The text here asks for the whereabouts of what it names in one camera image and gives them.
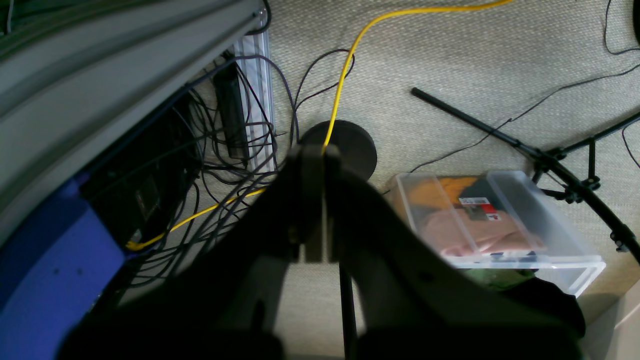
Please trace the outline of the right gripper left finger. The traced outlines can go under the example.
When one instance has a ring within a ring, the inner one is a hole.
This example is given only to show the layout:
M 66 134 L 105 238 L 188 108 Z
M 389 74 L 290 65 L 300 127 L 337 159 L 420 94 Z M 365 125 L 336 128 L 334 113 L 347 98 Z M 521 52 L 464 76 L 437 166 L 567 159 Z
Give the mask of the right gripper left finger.
M 87 317 L 57 358 L 285 360 L 275 319 L 297 247 L 321 219 L 325 160 L 324 146 L 296 146 L 223 239 L 160 287 Z

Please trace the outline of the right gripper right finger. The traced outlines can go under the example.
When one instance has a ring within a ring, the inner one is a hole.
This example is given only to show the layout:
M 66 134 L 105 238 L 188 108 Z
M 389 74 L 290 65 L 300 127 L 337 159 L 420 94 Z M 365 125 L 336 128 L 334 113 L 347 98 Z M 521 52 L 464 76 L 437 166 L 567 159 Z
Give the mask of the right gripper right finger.
M 559 319 L 475 284 L 423 244 L 384 198 L 325 150 L 333 256 L 355 281 L 366 329 L 348 360 L 582 360 Z

